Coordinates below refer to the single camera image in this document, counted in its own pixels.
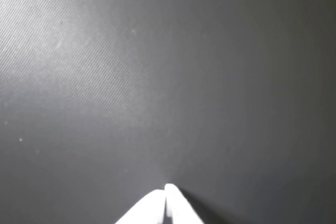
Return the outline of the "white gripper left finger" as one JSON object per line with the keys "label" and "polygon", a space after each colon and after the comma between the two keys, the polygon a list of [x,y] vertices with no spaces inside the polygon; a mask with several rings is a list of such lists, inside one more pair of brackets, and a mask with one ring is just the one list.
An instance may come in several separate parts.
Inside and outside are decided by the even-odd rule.
{"label": "white gripper left finger", "polygon": [[156,189],[132,206],[116,224],[160,224],[165,214],[165,191]]}

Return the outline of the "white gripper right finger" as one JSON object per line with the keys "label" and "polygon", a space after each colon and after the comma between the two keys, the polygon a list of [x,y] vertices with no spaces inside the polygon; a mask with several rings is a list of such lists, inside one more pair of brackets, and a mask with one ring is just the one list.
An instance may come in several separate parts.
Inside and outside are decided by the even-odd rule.
{"label": "white gripper right finger", "polygon": [[174,184],[164,186],[166,195],[166,214],[173,224],[204,224],[194,208]]}

